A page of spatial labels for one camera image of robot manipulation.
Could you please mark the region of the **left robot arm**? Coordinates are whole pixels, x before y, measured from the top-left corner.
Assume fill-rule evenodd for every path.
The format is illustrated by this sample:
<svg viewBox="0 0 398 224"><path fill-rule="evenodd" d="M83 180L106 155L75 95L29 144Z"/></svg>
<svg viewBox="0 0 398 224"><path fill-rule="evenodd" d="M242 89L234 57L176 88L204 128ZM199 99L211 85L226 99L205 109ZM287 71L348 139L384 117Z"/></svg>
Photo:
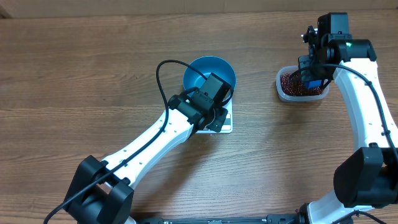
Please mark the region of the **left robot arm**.
<svg viewBox="0 0 398 224"><path fill-rule="evenodd" d="M174 95L159 119L138 138L99 161L78 166L62 208L78 223L134 223L134 190L171 149L195 133L230 133L232 104L201 90Z"/></svg>

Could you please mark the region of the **blue plastic measuring scoop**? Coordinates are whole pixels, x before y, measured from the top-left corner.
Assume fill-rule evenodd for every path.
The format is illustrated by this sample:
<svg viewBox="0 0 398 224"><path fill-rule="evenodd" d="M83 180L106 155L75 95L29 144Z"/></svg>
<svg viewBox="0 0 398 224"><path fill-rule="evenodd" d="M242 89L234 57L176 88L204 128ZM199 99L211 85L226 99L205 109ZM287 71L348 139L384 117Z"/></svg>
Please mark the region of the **blue plastic measuring scoop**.
<svg viewBox="0 0 398 224"><path fill-rule="evenodd" d="M305 88L308 90L322 87L323 86L323 80L314 80L314 81L308 81L304 83Z"/></svg>

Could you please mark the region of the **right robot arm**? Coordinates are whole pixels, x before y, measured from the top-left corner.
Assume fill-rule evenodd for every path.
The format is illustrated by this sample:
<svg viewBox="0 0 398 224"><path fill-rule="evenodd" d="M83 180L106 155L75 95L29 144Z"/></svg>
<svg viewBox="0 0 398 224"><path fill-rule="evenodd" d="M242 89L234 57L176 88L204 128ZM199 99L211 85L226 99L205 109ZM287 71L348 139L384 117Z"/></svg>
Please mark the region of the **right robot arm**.
<svg viewBox="0 0 398 224"><path fill-rule="evenodd" d="M300 223L351 223L355 215L397 203L397 126L377 74L376 53L367 39L354 39L348 15L320 16L303 35L308 54L291 79L307 88L335 83L345 101L354 151L336 170L333 190L303 205Z"/></svg>

